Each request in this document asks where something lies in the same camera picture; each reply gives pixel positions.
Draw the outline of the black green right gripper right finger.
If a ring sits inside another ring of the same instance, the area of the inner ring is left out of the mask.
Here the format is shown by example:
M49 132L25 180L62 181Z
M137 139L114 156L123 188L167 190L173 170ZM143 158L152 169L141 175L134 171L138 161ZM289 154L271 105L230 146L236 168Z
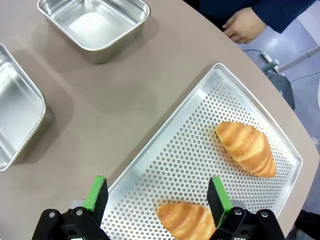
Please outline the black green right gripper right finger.
M252 213L243 202L231 201L219 177L210 178L206 198L216 227L211 240L285 239L273 211Z

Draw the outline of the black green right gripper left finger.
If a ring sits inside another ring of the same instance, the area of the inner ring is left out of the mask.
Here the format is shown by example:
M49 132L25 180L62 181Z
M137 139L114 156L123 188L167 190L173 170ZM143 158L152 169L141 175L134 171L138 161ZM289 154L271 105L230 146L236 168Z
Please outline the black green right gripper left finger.
M32 239L108 240L107 233L101 229L108 198L107 180L104 176L98 175L84 203L64 213L51 208L44 210Z

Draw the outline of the person's left hand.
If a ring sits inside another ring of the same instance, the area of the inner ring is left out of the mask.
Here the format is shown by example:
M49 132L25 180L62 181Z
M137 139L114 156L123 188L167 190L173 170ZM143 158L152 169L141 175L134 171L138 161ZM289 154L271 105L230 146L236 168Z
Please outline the person's left hand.
M230 17L222 26L223 33L237 44L248 44L256 39L266 28L251 7L243 8Z

